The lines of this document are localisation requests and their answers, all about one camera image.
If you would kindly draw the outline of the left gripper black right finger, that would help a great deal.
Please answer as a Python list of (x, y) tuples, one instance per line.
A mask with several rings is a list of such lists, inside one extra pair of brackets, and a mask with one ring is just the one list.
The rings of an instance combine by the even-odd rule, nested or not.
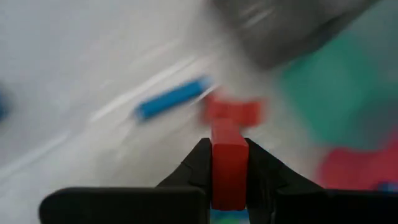
[(324, 189), (246, 141), (251, 224), (398, 224), (398, 193)]

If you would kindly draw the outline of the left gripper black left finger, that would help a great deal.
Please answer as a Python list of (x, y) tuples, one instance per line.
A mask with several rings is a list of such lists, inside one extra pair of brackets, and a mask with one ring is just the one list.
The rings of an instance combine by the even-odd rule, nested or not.
[(41, 224), (209, 224), (211, 142), (155, 187), (69, 187), (41, 201)]

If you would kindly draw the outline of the blue rectangular block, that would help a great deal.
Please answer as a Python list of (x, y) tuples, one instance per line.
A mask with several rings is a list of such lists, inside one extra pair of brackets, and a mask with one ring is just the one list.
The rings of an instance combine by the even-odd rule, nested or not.
[(247, 210), (220, 211), (211, 210), (210, 224), (250, 224)]

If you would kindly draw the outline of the red rectangular block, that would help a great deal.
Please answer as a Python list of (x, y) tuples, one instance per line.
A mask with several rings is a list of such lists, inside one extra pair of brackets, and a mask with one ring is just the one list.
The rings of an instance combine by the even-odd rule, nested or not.
[(249, 146), (239, 128), (226, 118), (211, 124), (212, 200), (215, 210), (244, 210)]

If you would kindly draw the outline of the long blue block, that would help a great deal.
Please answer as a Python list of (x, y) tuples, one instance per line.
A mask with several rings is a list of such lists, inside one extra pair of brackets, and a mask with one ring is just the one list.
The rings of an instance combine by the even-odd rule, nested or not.
[(212, 79), (208, 76), (200, 76), (188, 80), (140, 102), (132, 111), (133, 115), (139, 122), (147, 121), (167, 110), (200, 96), (211, 86)]

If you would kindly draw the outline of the red arch block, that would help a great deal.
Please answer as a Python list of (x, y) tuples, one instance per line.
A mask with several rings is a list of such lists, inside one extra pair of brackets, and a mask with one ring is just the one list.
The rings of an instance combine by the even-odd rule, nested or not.
[(243, 101), (211, 92), (204, 97), (203, 102), (203, 120), (206, 123), (226, 118), (240, 127), (248, 128), (260, 125), (263, 120), (264, 101), (260, 99)]

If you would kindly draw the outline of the red plastic tray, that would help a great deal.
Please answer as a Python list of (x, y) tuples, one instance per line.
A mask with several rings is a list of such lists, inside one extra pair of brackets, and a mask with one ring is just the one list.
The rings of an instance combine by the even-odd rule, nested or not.
[(398, 130), (376, 151), (334, 148), (320, 163), (317, 180), (328, 189), (398, 192)]

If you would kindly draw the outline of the green plastic tray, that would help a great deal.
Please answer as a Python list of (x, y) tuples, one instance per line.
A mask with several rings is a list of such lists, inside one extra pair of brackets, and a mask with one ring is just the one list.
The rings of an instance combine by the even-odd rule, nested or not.
[(320, 30), (327, 43), (294, 61), (280, 87), (318, 142), (375, 149), (398, 132), (398, 0)]

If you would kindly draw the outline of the grey plastic tray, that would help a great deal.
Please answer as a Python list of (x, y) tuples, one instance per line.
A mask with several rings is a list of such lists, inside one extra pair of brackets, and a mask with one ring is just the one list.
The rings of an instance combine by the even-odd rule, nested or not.
[(211, 0), (248, 57), (273, 68), (335, 38), (380, 0)]

